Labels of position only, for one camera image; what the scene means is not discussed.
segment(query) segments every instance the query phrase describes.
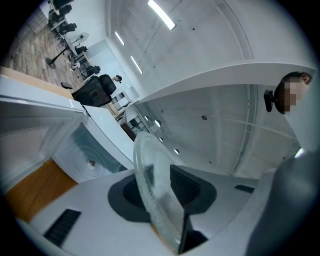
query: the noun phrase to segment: transparent plastic lid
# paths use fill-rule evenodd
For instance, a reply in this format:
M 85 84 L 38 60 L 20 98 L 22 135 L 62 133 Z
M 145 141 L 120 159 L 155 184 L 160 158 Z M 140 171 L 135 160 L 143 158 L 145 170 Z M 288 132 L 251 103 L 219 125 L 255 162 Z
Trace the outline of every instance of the transparent plastic lid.
M 178 252 L 183 232 L 184 209 L 171 188 L 172 153 L 150 133 L 141 132 L 134 141 L 136 182 L 152 224 L 158 234 Z

